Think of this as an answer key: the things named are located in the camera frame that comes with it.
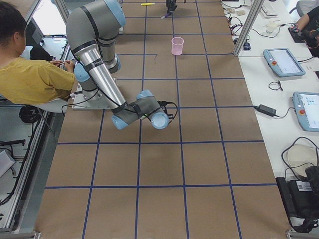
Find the person in yellow shirt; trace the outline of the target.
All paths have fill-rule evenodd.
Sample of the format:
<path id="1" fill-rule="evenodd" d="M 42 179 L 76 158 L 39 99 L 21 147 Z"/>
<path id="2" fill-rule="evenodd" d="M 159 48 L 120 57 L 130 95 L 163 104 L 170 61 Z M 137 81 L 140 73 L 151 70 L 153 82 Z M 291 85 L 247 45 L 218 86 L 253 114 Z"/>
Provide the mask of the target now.
<path id="1" fill-rule="evenodd" d="M 68 99 L 75 81 L 74 63 L 27 60 L 26 22 L 12 4 L 0 2 L 0 93 L 15 104 L 38 105 Z"/>

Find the aluminium frame post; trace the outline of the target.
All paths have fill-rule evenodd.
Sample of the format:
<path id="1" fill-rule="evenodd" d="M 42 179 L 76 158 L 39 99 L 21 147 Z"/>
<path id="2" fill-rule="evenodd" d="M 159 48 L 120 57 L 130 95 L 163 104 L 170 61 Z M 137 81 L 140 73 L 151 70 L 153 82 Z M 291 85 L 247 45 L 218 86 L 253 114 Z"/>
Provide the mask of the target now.
<path id="1" fill-rule="evenodd" d="M 247 15 L 244 26 L 241 30 L 239 38 L 235 44 L 233 54 L 234 56 L 239 56 L 241 49 L 243 48 L 244 43 L 246 42 L 247 36 L 257 18 L 257 15 L 262 7 L 264 0 L 254 0 L 251 9 Z"/>

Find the black power adapter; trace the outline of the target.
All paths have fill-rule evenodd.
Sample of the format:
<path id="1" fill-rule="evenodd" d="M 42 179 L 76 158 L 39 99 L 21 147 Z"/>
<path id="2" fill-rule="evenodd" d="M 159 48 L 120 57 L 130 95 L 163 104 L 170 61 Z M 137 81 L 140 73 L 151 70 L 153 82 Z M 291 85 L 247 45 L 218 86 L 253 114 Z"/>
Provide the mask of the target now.
<path id="1" fill-rule="evenodd" d="M 274 117 L 276 115 L 276 109 L 265 105 L 259 105 L 258 111 L 271 117 Z"/>

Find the teach pendant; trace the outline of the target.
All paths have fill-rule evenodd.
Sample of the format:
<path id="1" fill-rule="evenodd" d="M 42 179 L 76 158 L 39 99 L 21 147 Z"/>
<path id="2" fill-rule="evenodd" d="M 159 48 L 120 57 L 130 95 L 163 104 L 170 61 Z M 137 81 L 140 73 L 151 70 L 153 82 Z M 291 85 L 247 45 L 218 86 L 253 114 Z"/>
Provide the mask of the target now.
<path id="1" fill-rule="evenodd" d="M 306 74 L 288 48 L 265 49 L 264 58 L 278 77 L 303 76 Z"/>
<path id="2" fill-rule="evenodd" d="M 319 94 L 294 92 L 293 104 L 296 116 L 304 131 L 319 131 Z"/>

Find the pink mesh pen cup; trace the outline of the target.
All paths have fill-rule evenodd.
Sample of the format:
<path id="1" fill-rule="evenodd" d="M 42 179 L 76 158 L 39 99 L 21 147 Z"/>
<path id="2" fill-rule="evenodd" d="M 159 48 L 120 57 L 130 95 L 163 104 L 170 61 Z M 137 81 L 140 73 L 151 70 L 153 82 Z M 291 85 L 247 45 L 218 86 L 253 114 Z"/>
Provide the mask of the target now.
<path id="1" fill-rule="evenodd" d="M 171 40 L 171 53 L 172 53 L 172 55 L 175 55 L 175 56 L 181 55 L 183 52 L 183 44 L 184 44 L 183 38 L 174 37 Z"/>

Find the black laptop device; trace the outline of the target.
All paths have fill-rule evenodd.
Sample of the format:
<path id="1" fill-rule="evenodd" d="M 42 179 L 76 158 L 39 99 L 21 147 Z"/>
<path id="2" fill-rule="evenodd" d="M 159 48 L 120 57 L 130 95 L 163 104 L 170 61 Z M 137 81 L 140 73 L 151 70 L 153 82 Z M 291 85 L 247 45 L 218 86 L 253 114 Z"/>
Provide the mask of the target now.
<path id="1" fill-rule="evenodd" d="M 298 233 L 309 233 L 319 227 L 319 167 L 307 167 L 305 173 L 305 177 L 296 176 L 288 181 L 285 177 L 276 178 L 287 217 L 304 220 L 299 226 L 289 221 Z"/>

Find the upper teach pendant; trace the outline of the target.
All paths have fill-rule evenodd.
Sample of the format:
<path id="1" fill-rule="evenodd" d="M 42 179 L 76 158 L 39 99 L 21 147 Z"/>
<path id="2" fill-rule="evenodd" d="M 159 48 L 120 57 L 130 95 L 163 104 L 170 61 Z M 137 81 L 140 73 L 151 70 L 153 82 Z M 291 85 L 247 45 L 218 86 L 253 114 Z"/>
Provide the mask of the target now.
<path id="1" fill-rule="evenodd" d="M 288 48 L 265 49 L 264 58 L 278 77 L 303 76 L 306 74 Z"/>

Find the lower teach pendant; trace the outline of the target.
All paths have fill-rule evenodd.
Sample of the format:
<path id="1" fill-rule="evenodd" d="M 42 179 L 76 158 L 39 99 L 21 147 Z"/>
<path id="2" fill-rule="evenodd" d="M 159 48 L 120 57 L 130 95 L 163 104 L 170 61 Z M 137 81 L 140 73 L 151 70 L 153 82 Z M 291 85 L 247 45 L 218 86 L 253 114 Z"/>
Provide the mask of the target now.
<path id="1" fill-rule="evenodd" d="M 319 94 L 294 92 L 293 104 L 296 116 L 304 131 L 319 131 Z"/>

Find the white keyboard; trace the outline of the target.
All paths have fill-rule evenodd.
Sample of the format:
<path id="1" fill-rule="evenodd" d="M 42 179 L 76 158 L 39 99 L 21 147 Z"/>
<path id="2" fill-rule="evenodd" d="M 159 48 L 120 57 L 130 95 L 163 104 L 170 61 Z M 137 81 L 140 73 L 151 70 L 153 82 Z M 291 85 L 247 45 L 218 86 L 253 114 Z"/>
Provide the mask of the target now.
<path id="1" fill-rule="evenodd" d="M 273 18 L 278 16 L 278 13 L 267 0 L 263 2 L 260 13 L 264 18 Z"/>

